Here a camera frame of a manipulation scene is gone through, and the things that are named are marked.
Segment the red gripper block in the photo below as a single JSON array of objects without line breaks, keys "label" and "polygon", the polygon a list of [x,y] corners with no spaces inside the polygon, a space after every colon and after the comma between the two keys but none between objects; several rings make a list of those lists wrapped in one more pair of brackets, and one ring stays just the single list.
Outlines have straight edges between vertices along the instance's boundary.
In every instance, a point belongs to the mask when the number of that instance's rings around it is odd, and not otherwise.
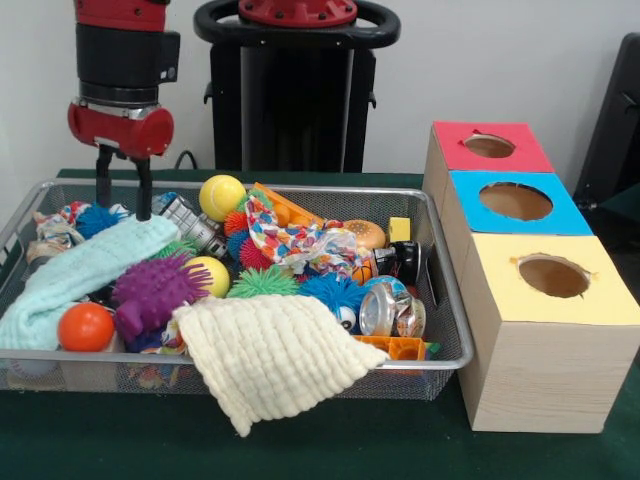
[{"label": "red gripper block", "polygon": [[136,203],[138,221],[148,221],[152,213],[152,173],[150,156],[161,156],[174,134],[171,113],[160,106],[143,108],[111,107],[76,99],[67,111],[72,135],[81,143],[99,146],[96,160],[96,203],[111,206],[109,167],[113,148],[125,157],[138,159],[139,179]]}]

